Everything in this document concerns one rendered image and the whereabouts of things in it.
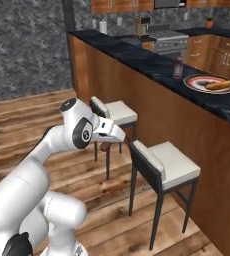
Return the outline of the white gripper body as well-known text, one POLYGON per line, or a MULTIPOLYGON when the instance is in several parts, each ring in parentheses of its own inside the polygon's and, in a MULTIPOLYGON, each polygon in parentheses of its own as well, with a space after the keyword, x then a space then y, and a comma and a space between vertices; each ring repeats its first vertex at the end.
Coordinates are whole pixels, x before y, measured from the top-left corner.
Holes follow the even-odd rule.
POLYGON ((92 135, 92 140, 98 142, 118 143, 124 139, 125 132, 114 122, 102 122, 92 135))

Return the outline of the brown sausage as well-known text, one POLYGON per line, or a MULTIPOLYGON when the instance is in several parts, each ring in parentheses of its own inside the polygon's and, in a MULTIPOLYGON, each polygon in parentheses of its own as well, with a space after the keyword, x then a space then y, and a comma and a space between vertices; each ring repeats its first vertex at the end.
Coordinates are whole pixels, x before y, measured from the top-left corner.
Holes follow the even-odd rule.
POLYGON ((100 146, 100 150, 103 152, 108 152, 110 150, 111 145, 111 142, 103 142, 100 146))

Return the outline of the wooden base cupboards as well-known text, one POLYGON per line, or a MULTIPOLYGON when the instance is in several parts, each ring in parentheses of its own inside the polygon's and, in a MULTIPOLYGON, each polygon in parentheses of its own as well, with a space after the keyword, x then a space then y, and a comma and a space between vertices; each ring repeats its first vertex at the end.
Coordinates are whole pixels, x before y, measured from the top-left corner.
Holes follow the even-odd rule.
POLYGON ((230 79, 230 38, 218 35, 190 36, 187 64, 230 79))

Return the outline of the round patterned plate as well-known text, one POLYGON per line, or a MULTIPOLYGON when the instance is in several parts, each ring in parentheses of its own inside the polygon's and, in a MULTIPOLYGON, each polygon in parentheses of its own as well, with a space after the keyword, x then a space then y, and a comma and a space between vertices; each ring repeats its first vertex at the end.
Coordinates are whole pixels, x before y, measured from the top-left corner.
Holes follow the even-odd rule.
POLYGON ((230 81, 228 78, 212 75, 191 75, 183 80, 186 87, 206 94, 229 94, 230 87, 221 90, 208 90, 205 88, 206 85, 216 82, 230 81))

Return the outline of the silver microwave oven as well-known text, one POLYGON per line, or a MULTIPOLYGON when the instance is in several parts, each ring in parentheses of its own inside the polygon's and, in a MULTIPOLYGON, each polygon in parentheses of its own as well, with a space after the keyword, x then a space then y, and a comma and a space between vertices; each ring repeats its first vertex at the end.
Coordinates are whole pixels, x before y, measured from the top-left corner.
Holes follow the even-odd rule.
POLYGON ((154 0, 154 8, 178 8, 180 6, 180 0, 154 0))

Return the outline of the white seat black stool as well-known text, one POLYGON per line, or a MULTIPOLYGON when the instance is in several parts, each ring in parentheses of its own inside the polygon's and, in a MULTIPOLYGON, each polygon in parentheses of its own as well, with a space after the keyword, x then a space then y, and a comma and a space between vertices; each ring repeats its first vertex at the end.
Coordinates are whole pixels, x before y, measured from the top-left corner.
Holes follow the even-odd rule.
POLYGON ((132 138, 135 138, 138 115, 123 101, 103 103, 96 96, 92 96, 89 104, 92 111, 97 115, 114 120, 121 128, 131 128, 133 131, 132 138))
POLYGON ((149 250, 153 249, 164 197, 175 192, 186 204, 182 232, 186 231, 201 168, 171 142, 146 147, 139 140, 129 143, 132 160, 128 215, 132 215, 137 173, 157 194, 149 250))

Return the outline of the hot dog bun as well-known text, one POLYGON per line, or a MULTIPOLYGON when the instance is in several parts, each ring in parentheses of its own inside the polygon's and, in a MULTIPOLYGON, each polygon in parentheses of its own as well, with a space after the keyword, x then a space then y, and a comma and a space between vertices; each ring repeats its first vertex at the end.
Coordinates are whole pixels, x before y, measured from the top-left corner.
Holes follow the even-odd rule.
POLYGON ((230 87, 230 81, 211 83, 205 86, 208 90, 221 90, 230 87))

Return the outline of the purple condiment bottle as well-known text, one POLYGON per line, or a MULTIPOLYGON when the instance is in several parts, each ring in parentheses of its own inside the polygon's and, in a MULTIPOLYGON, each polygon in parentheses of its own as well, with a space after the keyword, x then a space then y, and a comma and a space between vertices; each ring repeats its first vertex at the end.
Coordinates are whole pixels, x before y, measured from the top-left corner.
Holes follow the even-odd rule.
POLYGON ((174 65, 173 77, 181 78, 183 73, 183 57, 179 56, 174 65))

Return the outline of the wooden wall cupboards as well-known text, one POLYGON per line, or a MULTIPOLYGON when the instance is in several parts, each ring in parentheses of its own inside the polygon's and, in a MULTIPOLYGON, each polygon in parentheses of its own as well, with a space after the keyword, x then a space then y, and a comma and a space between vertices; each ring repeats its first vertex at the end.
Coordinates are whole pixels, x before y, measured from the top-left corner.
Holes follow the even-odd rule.
POLYGON ((230 8, 230 0, 186 0, 187 8, 230 8))
POLYGON ((154 9, 154 0, 91 0, 91 13, 139 12, 154 9))

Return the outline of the silver coffee machine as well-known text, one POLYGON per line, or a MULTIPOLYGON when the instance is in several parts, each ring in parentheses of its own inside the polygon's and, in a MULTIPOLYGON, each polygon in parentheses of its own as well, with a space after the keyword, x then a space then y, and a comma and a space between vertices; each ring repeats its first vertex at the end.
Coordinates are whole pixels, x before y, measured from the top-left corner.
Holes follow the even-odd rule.
POLYGON ((149 24, 149 17, 136 16, 134 18, 134 35, 139 38, 146 36, 149 24))

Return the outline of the wooden island with black top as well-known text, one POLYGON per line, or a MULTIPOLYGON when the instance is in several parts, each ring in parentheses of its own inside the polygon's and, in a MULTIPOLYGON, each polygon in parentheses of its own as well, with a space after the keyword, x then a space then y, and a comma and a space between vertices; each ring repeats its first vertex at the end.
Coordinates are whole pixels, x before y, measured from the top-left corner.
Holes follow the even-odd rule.
POLYGON ((69 40, 79 98, 124 101, 138 115, 142 143, 169 141, 200 166, 191 217, 230 256, 230 94, 191 90, 173 77, 172 60, 98 31, 69 40))

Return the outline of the silver stove with oven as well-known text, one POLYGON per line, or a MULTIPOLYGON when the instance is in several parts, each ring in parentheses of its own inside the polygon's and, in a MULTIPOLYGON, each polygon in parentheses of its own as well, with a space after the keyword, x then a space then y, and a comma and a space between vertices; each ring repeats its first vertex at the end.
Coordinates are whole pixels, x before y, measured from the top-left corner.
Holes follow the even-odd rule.
POLYGON ((179 56, 183 61, 186 60, 188 35, 172 30, 150 32, 149 35, 156 40, 155 53, 173 60, 179 56))

